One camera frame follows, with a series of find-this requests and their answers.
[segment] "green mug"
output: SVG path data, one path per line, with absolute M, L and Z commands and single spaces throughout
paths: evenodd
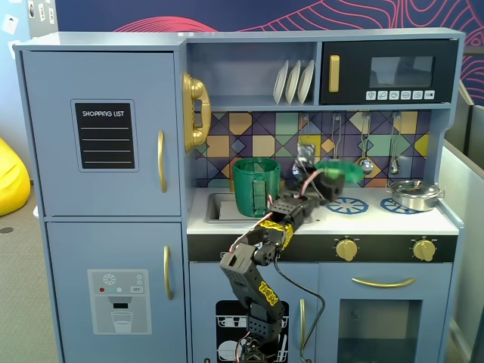
M 262 157 L 249 157 L 234 163 L 235 202 L 247 217 L 263 217 L 268 212 L 269 195 L 279 196 L 281 165 Z

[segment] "microwave buttons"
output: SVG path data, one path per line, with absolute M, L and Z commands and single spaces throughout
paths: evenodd
M 367 91 L 366 92 L 366 99 L 367 101 L 374 101 L 377 99 L 377 92 L 376 91 Z
M 424 91 L 414 91 L 412 95 L 412 100 L 421 100 L 424 97 Z
M 400 91 L 390 91 L 390 100 L 398 100 L 400 98 Z
M 435 91 L 425 91 L 423 93 L 423 98 L 425 98 L 426 100 L 433 100 L 435 95 L 436 95 Z
M 388 91 L 378 91 L 378 100 L 388 100 Z
M 409 100 L 411 98 L 410 91 L 402 91 L 402 100 Z

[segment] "robotic arm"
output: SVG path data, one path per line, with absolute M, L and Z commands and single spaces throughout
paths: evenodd
M 239 237 L 220 262 L 235 296 L 247 309 L 247 341 L 242 346 L 240 360 L 237 357 L 240 363 L 271 362 L 278 353 L 284 307 L 257 266 L 267 266 L 278 259 L 313 209 L 337 199 L 343 189 L 343 175 L 330 178 L 314 168 L 310 169 L 311 173 L 307 168 L 304 171 L 308 178 L 302 184 L 301 192 L 277 199 L 269 213 Z M 309 183 L 313 190 L 305 195 Z

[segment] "yellow bean bag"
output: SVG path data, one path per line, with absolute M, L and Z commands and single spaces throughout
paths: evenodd
M 29 195 L 30 179 L 25 165 L 0 138 L 0 216 L 21 208 Z

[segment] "stove burner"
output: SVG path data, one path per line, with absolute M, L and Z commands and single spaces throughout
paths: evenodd
M 359 214 L 368 210 L 368 205 L 363 200 L 346 197 L 340 197 L 338 200 L 329 203 L 326 207 L 331 212 L 341 214 Z
M 417 214 L 421 213 L 418 210 L 412 210 L 405 206 L 401 206 L 400 204 L 396 203 L 392 198 L 383 199 L 380 203 L 380 206 L 384 210 L 388 210 L 391 213 L 396 214 Z

